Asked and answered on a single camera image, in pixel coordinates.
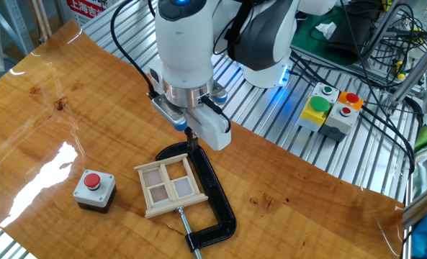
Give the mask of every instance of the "small wooden frame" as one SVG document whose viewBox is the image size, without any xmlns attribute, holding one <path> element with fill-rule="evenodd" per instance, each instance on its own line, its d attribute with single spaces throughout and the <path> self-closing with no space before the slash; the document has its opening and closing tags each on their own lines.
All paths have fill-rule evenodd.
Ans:
<svg viewBox="0 0 427 259">
<path fill-rule="evenodd" d="M 182 154 L 135 167 L 140 175 L 144 199 L 148 208 L 145 215 L 146 219 L 171 212 L 179 206 L 189 206 L 208 199 L 205 194 L 200 193 L 186 158 L 187 154 Z M 181 161 L 186 169 L 187 176 L 170 179 L 166 165 Z"/>
</svg>

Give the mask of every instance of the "translucent panel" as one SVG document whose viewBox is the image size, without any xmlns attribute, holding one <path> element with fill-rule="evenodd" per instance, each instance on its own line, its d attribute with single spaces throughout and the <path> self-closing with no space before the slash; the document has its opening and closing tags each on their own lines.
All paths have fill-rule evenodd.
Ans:
<svg viewBox="0 0 427 259">
<path fill-rule="evenodd" d="M 145 172 L 143 176 L 147 187 L 155 186 L 163 182 L 161 172 L 158 169 Z"/>
<path fill-rule="evenodd" d="M 184 197 L 192 194 L 192 188 L 189 184 L 188 178 L 182 178 L 173 181 L 175 185 L 176 192 L 178 193 L 178 197 Z"/>
<path fill-rule="evenodd" d="M 154 188 L 150 188 L 149 191 L 150 191 L 151 197 L 153 198 L 154 203 L 163 201 L 164 199 L 168 199 L 168 194 L 167 194 L 167 190 L 165 189 L 165 184 L 154 187 Z"/>
</svg>

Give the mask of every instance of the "wooden table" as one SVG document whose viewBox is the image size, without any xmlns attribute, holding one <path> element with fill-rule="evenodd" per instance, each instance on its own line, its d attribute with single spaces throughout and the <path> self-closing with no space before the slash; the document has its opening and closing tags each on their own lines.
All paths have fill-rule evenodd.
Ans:
<svg viewBox="0 0 427 259">
<path fill-rule="evenodd" d="M 185 140 L 150 104 L 138 72 L 65 25 L 0 79 L 0 226 L 38 258 L 193 258 L 176 212 L 145 219 L 138 172 Z M 238 221 L 204 258 L 394 258 L 401 203 L 345 183 L 233 125 L 201 142 Z M 115 175 L 107 214 L 80 209 L 85 169 Z M 185 210 L 214 225 L 207 202 Z"/>
</svg>

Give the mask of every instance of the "black c-clamp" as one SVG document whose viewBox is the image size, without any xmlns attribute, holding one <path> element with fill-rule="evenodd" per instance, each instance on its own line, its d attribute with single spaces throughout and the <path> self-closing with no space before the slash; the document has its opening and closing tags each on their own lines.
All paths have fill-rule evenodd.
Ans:
<svg viewBox="0 0 427 259">
<path fill-rule="evenodd" d="M 218 224 L 186 235 L 189 250 L 194 252 L 196 249 L 213 245 L 232 237 L 237 228 L 237 222 L 233 210 L 230 208 L 228 198 L 226 198 L 207 155 L 198 145 L 198 139 L 193 137 L 190 128 L 187 128 L 184 133 L 186 133 L 187 142 L 176 143 L 165 148 L 156 156 L 156 160 L 187 153 L 194 165 L 204 192 L 208 196 L 208 201 Z"/>
</svg>

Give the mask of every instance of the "wooden window frame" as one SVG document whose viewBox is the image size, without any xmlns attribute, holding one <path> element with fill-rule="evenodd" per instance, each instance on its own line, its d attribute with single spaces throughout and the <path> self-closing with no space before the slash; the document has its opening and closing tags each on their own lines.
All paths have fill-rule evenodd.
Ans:
<svg viewBox="0 0 427 259">
<path fill-rule="evenodd" d="M 184 169 L 186 170 L 186 176 L 176 178 L 176 179 L 170 179 L 168 176 L 168 171 L 166 166 L 170 165 L 172 163 L 178 163 L 182 162 Z M 135 170 L 138 171 L 138 174 L 140 175 L 140 182 L 141 187 L 143 187 L 143 194 L 144 199 L 146 201 L 146 215 L 145 218 L 149 219 L 151 217 L 158 216 L 160 214 L 164 214 L 166 212 L 171 212 L 178 208 L 179 206 L 189 206 L 192 204 L 199 203 L 201 201 L 206 201 L 208 199 L 205 194 L 201 193 L 199 190 L 199 187 L 197 186 L 196 180 L 194 178 L 194 175 L 192 174 L 191 167 L 189 166 L 189 162 L 187 161 L 187 154 L 177 155 L 172 158 L 167 158 L 164 160 L 152 162 L 145 165 L 140 165 L 135 167 Z M 156 185 L 147 187 L 144 173 L 158 170 L 160 173 L 160 176 L 162 178 L 162 183 L 157 183 Z M 191 187 L 192 194 L 183 196 L 179 198 L 178 192 L 175 188 L 175 181 L 179 181 L 183 178 L 187 178 L 189 186 Z M 150 190 L 152 188 L 158 187 L 158 186 L 165 186 L 165 190 L 168 195 L 168 201 L 167 199 L 163 200 L 166 202 L 166 204 L 157 204 L 158 202 L 154 203 L 152 196 L 150 194 Z"/>
</svg>

